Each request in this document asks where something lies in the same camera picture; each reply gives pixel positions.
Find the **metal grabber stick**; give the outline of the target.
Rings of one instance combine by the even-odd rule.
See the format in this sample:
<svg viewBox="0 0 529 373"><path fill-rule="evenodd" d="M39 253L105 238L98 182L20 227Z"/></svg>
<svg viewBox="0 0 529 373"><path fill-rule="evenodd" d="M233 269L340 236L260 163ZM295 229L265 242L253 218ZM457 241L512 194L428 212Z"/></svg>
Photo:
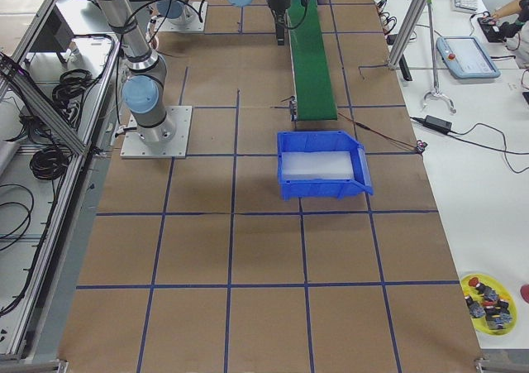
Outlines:
<svg viewBox="0 0 529 373"><path fill-rule="evenodd" d="M431 61L432 61L432 75L433 75L433 89L426 92L422 98L422 106L425 108L429 100L441 100L448 107L449 111L452 114L456 113L454 102L451 98L446 96L442 91L440 91L439 85L439 75L438 75L438 64L436 58L436 38L435 27L433 25L433 14L432 14L432 0L427 0L427 11L428 11L428 21L429 21L429 35L430 35L430 46L431 46Z"/></svg>

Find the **white foam pad near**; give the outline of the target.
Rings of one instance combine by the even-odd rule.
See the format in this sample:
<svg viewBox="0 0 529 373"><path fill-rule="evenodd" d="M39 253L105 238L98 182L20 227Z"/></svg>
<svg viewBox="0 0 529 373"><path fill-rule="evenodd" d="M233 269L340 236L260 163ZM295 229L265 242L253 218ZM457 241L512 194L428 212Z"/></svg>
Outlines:
<svg viewBox="0 0 529 373"><path fill-rule="evenodd" d="M281 160L283 180L346 180L354 178L347 151L284 152Z"/></svg>

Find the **aluminium frame post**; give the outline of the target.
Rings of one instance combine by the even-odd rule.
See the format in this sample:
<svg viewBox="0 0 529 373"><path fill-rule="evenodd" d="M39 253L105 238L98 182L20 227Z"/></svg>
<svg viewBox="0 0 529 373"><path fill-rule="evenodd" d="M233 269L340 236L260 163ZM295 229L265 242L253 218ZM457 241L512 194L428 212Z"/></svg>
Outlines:
<svg viewBox="0 0 529 373"><path fill-rule="evenodd" d="M422 14L422 10L425 7L427 0L412 0L407 10L403 23L398 32L397 38L392 45L392 49L388 57L388 67L390 69L396 69L399 67L403 73L407 70L406 65L400 65L400 61L403 58L403 53L406 49L407 43L415 26L418 22L419 17Z"/></svg>

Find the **green conveyor belt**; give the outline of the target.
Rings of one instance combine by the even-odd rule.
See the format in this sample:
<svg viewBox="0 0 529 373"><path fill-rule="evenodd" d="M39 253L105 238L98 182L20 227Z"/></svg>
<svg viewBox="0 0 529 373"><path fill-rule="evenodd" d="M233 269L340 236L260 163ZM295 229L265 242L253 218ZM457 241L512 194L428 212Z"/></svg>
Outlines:
<svg viewBox="0 0 529 373"><path fill-rule="evenodd" d="M322 38L317 1L292 0L289 44L299 121L336 120L336 101Z"/></svg>

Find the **black power adapter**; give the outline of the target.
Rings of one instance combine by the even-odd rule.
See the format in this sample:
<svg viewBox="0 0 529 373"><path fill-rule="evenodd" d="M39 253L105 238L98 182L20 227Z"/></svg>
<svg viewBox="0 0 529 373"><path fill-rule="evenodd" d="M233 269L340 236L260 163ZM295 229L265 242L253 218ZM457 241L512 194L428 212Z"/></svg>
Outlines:
<svg viewBox="0 0 529 373"><path fill-rule="evenodd" d="M426 115L423 126L441 134L448 134L451 132L452 123L439 117Z"/></svg>

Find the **near blue plastic bin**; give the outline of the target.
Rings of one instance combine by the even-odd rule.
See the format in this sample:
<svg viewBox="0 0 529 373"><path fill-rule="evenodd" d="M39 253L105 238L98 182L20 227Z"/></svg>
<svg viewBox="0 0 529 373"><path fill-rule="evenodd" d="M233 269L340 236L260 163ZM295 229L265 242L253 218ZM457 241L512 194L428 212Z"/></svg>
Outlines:
<svg viewBox="0 0 529 373"><path fill-rule="evenodd" d="M365 148L347 132L279 132L277 151L285 200L374 193Z"/></svg>

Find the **robot teach pendant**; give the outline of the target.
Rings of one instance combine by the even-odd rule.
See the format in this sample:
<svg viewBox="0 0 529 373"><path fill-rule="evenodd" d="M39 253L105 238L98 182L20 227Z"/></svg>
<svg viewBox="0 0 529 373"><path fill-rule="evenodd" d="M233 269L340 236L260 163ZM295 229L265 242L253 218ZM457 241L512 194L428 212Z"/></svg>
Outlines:
<svg viewBox="0 0 529 373"><path fill-rule="evenodd" d="M455 79L496 79L501 75L474 36L438 37L436 48Z"/></svg>

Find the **yellow plate of buttons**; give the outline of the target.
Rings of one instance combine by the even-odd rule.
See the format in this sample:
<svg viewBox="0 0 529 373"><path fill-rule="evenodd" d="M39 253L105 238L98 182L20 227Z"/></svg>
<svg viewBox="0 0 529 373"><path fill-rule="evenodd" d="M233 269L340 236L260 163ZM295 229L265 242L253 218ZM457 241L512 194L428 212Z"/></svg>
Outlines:
<svg viewBox="0 0 529 373"><path fill-rule="evenodd" d="M472 273L460 279L474 329L490 336L510 333L517 323L517 307L501 282L491 275Z"/></svg>

